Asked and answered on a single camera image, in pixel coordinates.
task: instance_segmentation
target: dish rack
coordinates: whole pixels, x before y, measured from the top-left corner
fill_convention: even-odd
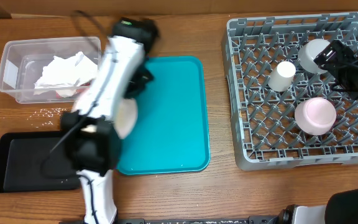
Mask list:
[[[313,39],[341,40],[358,51],[358,12],[231,19],[222,41],[229,84],[231,126],[237,166],[242,170],[281,169],[325,163],[358,164],[358,100],[331,91],[334,77],[300,66],[298,51]],[[296,66],[291,87],[269,88],[269,74],[287,60]],[[295,108],[314,97],[337,111],[324,135],[304,133]]]

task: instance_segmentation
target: white cup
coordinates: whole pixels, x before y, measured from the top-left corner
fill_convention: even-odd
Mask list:
[[[280,62],[270,74],[269,87],[274,91],[285,91],[292,83],[296,68],[291,62]]]
[[[137,121],[137,104],[135,99],[122,99],[114,122],[114,128],[121,139],[126,138],[134,129]]]
[[[300,65],[303,69],[310,73],[326,73],[327,71],[320,69],[313,61],[327,46],[329,41],[323,39],[315,39],[304,45],[298,53],[298,59],[301,60]]]

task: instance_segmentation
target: wood grain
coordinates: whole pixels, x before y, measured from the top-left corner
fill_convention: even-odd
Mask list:
[[[358,166],[305,166],[245,172],[234,162],[227,82],[220,41],[233,17],[282,14],[152,16],[162,43],[155,55],[193,55],[204,67],[211,163],[202,172],[128,177],[114,174],[114,200],[121,218],[229,218],[274,215],[287,205],[321,205],[332,194],[358,186]],[[108,17],[98,18],[107,28]],[[91,24],[83,23],[90,35]],[[0,20],[0,59],[10,40],[76,36],[69,19]],[[58,129],[58,117],[70,104],[20,105],[0,93],[0,137],[13,131]],[[0,223],[57,223],[81,219],[81,190],[0,194]]]

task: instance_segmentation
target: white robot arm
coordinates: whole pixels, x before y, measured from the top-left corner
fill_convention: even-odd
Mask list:
[[[328,70],[336,84],[346,91],[350,98],[358,98],[358,53],[339,40],[334,40],[314,60],[319,67]],[[340,224],[358,223],[358,189],[333,195],[327,205],[317,207],[290,206],[288,222],[279,224]]]
[[[77,99],[72,113],[62,116],[62,131],[72,132],[65,150],[78,170],[87,224],[112,224],[116,218],[112,170],[121,153],[119,136],[125,136],[117,133],[113,123],[124,96],[140,92],[151,79],[143,65],[157,37],[152,21],[122,18],[108,37],[97,78]]]

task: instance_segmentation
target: blue plastic tray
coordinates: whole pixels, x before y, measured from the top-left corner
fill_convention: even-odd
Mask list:
[[[136,98],[139,117],[123,141],[118,170],[137,175],[205,169],[211,154],[201,62],[160,57],[146,67],[155,79]]]

